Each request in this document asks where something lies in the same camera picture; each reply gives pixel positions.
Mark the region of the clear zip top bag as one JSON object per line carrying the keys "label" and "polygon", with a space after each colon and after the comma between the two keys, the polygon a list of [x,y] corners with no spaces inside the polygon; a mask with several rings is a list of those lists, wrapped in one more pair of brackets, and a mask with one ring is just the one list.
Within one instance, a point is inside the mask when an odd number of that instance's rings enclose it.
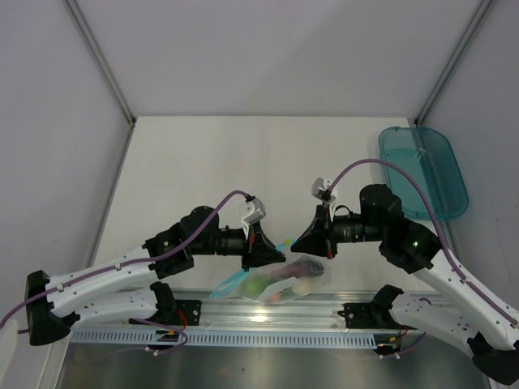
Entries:
{"label": "clear zip top bag", "polygon": [[[250,301],[255,301],[255,302],[258,302],[258,303],[261,303],[264,305],[284,304],[288,301],[292,301],[292,300],[299,299],[300,297],[304,297],[304,296],[299,296],[297,294],[286,295],[283,293],[284,289],[293,287],[300,280],[303,280],[303,281],[310,280],[313,283],[314,289],[311,293],[328,285],[332,281],[332,270],[328,263],[328,260],[322,259],[319,257],[315,257],[315,256],[312,256],[309,254],[293,253],[290,251],[290,248],[294,243],[295,243],[294,239],[288,239],[276,247],[280,252],[282,252],[283,254],[286,255],[286,261],[284,263],[269,264],[269,265],[263,266],[263,267],[252,268],[248,271],[245,271],[245,270],[237,271],[232,276],[230,276],[226,280],[222,281],[210,293],[209,297],[212,299],[240,297],[240,298],[250,300]],[[299,259],[314,259],[314,260],[320,261],[321,264],[324,266],[324,274],[322,276],[316,277],[316,278],[296,278],[296,277],[285,278],[283,276],[278,275],[278,271],[280,269],[282,269],[284,266],[286,266],[292,262],[295,262]],[[256,299],[250,299],[250,298],[243,297],[241,294],[241,288],[242,288],[243,281],[247,278],[252,278],[252,277],[256,277],[256,276],[261,276],[261,277],[265,278],[266,288]],[[271,295],[273,295],[274,293],[282,293],[281,300],[277,303],[268,302],[268,298]]]}

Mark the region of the green cucumber toy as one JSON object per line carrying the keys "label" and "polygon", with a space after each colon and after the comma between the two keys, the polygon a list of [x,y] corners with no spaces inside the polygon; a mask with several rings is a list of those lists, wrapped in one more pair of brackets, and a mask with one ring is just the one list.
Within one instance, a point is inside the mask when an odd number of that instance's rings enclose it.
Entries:
{"label": "green cucumber toy", "polygon": [[256,299],[265,288],[265,278],[261,276],[247,278],[242,283],[241,294],[243,297]]}

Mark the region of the pink peach toy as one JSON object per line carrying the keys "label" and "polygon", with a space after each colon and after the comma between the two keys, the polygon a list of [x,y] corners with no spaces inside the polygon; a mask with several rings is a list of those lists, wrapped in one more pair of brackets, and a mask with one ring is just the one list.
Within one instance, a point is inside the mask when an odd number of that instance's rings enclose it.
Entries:
{"label": "pink peach toy", "polygon": [[268,302],[270,303],[277,303],[281,300],[282,293],[274,293],[268,298]]}

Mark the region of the purple eggplant toy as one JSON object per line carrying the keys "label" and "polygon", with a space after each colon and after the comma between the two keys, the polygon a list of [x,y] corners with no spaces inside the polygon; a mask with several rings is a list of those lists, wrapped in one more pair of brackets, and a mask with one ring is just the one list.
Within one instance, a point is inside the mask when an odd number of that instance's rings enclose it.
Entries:
{"label": "purple eggplant toy", "polygon": [[285,278],[316,278],[324,274],[324,266],[314,259],[299,259],[278,271],[279,276]]}

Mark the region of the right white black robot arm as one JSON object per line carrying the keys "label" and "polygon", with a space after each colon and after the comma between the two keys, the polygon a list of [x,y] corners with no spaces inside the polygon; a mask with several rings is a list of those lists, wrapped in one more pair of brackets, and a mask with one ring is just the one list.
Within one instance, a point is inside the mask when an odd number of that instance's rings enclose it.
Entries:
{"label": "right white black robot arm", "polygon": [[493,381],[517,382],[518,311],[467,271],[438,235],[406,218],[401,200],[386,185],[362,188],[360,212],[344,216],[333,215],[322,190],[315,195],[324,201],[292,252],[332,259],[340,244],[378,242],[389,263],[428,284],[455,309],[386,285],[371,300],[371,320],[380,327],[416,328],[462,351]]}

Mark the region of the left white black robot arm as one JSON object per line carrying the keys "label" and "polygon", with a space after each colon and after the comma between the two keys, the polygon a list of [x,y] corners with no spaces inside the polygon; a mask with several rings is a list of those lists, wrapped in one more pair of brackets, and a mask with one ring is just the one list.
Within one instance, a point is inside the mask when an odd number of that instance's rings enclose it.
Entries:
{"label": "left white black robot arm", "polygon": [[170,324],[176,301],[164,278],[194,266],[196,255],[238,256],[245,271],[286,256],[268,239],[264,212],[246,204],[242,227],[219,225],[211,207],[195,208],[169,229],[110,263],[63,276],[39,270],[27,276],[25,307],[31,346],[52,344],[86,324],[141,319]]}

